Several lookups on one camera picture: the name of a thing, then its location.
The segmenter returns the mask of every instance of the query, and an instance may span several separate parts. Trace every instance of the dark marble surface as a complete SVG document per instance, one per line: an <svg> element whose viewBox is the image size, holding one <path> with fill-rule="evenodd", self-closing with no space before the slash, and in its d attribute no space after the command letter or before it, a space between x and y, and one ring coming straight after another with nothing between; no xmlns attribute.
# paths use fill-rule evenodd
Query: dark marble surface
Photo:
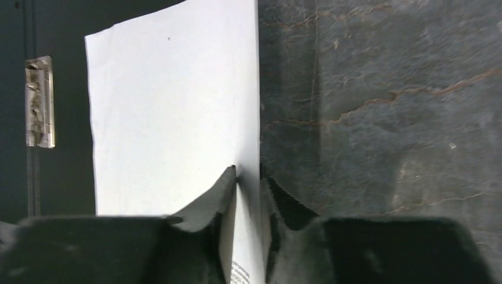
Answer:
<svg viewBox="0 0 502 284"><path fill-rule="evenodd" d="M321 215L466 225L502 281L502 1L259 0L262 161Z"/></svg>

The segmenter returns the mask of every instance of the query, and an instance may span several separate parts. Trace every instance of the sheet of paper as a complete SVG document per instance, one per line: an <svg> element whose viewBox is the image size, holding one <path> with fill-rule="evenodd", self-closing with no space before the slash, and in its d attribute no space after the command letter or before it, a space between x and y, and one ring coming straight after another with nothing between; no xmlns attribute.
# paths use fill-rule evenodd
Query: sheet of paper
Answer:
<svg viewBox="0 0 502 284"><path fill-rule="evenodd" d="M256 6L187 0L85 37L97 213L173 214L235 164L245 183L233 261L252 284L264 280L252 225L260 211Z"/></svg>

